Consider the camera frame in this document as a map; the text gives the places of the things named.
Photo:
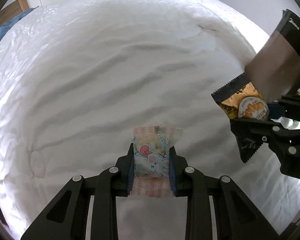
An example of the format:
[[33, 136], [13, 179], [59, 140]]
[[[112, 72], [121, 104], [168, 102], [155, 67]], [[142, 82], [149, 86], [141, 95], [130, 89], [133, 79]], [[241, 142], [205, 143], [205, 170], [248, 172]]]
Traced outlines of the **wooden headboard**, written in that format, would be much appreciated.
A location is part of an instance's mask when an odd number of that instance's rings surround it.
[[0, 26], [29, 8], [27, 0], [15, 0], [0, 11]]

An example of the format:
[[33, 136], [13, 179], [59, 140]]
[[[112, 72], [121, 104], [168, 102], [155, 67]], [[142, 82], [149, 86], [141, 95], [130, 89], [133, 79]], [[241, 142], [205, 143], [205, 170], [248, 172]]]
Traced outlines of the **blue cloth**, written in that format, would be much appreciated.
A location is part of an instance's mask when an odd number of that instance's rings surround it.
[[0, 26], [0, 41], [3, 39], [3, 37], [6, 35], [6, 33], [21, 19], [23, 19], [25, 16], [27, 16], [29, 13], [34, 11], [36, 8], [30, 8], [27, 9], [21, 13], [19, 13], [17, 16], [14, 16], [11, 20], [3, 23]]

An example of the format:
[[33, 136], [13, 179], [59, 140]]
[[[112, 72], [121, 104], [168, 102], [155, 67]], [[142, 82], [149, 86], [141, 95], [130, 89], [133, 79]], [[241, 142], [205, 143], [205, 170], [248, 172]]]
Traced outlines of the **pink cartoon candy packet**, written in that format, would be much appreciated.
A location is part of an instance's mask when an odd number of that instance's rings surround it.
[[182, 135], [181, 128], [136, 127], [133, 131], [133, 196], [171, 198], [170, 148]]

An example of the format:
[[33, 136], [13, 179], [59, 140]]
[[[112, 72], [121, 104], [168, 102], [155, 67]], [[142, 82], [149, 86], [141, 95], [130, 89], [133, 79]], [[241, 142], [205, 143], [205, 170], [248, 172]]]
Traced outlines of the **black gold butter cookies bag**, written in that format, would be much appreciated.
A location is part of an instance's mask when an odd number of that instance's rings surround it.
[[267, 140], [264, 135], [255, 134], [249, 120], [266, 121], [269, 108], [247, 75], [242, 73], [211, 94], [215, 103], [231, 119], [239, 155], [247, 163]]

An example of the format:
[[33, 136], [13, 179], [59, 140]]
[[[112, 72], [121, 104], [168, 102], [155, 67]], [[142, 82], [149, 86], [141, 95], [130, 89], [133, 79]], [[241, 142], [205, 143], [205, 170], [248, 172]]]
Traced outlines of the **white bed sheet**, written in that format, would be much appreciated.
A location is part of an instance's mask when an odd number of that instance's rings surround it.
[[74, 176], [127, 153], [137, 126], [182, 129], [175, 149], [227, 175], [277, 232], [300, 210], [300, 180], [262, 146], [241, 162], [212, 92], [268, 34], [218, 0], [72, 0], [38, 7], [0, 42], [0, 207], [19, 239]]

